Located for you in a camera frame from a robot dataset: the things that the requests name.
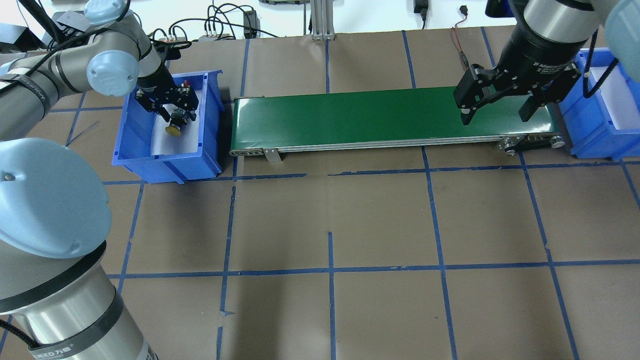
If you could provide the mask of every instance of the black strap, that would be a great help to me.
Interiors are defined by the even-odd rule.
[[[118,322],[124,310],[124,301],[115,291],[115,296],[107,311],[100,316],[91,326],[73,335],[69,339],[37,348],[29,348],[29,352],[35,359],[60,360],[68,359],[85,351],[100,341]]]
[[[104,254],[107,248],[107,242],[104,241],[94,251],[85,255],[77,263],[64,272],[54,277],[53,279],[36,286],[30,290],[8,297],[6,299],[0,299],[0,313],[9,313],[21,307],[31,305],[34,302],[38,302],[42,299],[50,297],[63,288],[67,287],[72,282],[76,281],[80,276],[89,271],[89,269],[100,261],[100,258]]]
[[[31,78],[29,78],[28,76],[21,74],[5,74],[0,76],[0,81],[9,81],[12,83],[18,82],[22,84],[22,86],[29,89],[31,92],[33,92],[34,95],[38,97],[38,99],[42,103],[42,106],[44,106],[45,113],[48,113],[51,109],[51,100],[49,99],[47,92],[42,90],[40,85],[36,84],[36,82],[31,80]]]

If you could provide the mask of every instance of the robotic arm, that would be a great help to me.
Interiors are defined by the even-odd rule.
[[[498,64],[490,70],[472,64],[454,91],[461,119],[505,96],[530,95],[520,108],[522,121],[550,102],[561,102],[580,78],[573,57],[600,23],[611,51],[629,74],[640,79],[640,1],[489,0],[486,13],[517,20]]]
[[[125,0],[91,0],[84,12],[93,31],[99,31],[87,45],[8,64],[8,71],[0,76],[0,141],[24,137],[64,96],[91,89],[125,96],[136,84],[136,100],[169,122],[171,135],[179,136],[187,120],[195,120],[195,91],[188,84],[173,82],[131,12],[117,21],[128,10],[127,4]],[[164,104],[175,105],[171,115]]]

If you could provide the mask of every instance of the power plug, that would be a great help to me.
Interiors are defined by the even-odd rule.
[[[413,0],[413,13],[419,13],[423,21],[427,19],[428,11],[429,0]]]

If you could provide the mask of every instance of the power adapter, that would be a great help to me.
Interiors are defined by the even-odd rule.
[[[257,38],[260,29],[260,20],[255,10],[244,12],[244,38]]]
[[[427,19],[428,11],[429,0],[413,0],[413,13],[419,13],[423,21]]]

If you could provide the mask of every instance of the metal bracket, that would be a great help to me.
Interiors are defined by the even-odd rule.
[[[311,19],[315,41],[335,39],[333,0],[311,0]]]
[[[278,149],[272,147],[269,149],[263,149],[262,151],[264,152],[265,157],[267,157],[268,162],[279,163],[282,161],[282,158],[280,157],[280,153],[278,152]]]
[[[524,140],[524,138],[524,135],[505,136],[498,142],[497,148],[498,150],[503,150],[505,154],[513,156],[516,154],[513,147],[518,145],[522,140]]]

